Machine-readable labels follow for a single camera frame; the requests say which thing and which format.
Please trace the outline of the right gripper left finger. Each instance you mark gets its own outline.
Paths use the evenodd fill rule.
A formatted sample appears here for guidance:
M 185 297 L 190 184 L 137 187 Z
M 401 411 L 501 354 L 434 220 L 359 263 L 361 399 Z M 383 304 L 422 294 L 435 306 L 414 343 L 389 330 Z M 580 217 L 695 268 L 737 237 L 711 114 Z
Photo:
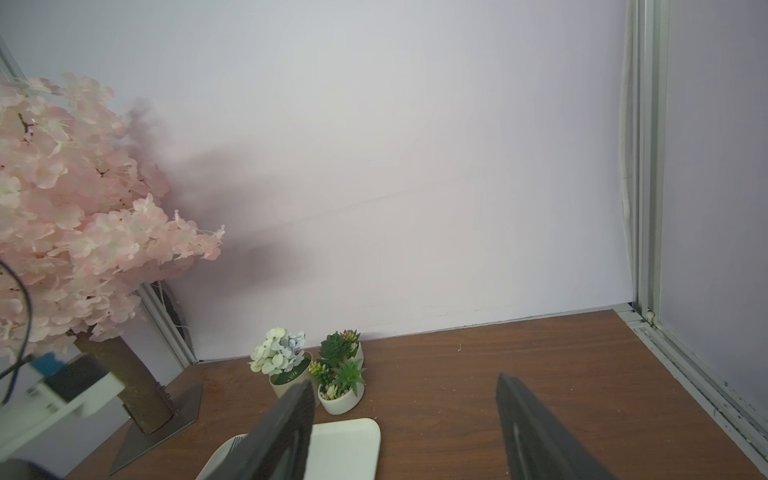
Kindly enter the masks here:
M 315 408 L 309 381 L 291 387 L 208 477 L 303 479 Z

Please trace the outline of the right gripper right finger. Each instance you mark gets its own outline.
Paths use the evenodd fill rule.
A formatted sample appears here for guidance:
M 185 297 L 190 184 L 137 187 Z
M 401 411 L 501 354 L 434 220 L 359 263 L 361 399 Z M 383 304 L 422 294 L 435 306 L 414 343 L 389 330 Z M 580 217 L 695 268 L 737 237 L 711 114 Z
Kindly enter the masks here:
M 501 373 L 496 404 L 512 479 L 613 479 L 518 377 Z

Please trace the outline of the blue handled fork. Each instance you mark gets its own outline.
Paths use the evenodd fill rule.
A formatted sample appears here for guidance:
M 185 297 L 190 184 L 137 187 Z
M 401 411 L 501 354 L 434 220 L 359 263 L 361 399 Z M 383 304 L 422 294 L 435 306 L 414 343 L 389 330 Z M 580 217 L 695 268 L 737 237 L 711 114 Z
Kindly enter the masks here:
M 245 439 L 245 437 L 246 437 L 245 434 L 241 434 L 241 435 L 234 436 L 230 440 L 228 440 L 226 444 L 222 446 L 223 458 L 226 459 L 237 448 L 237 446 Z

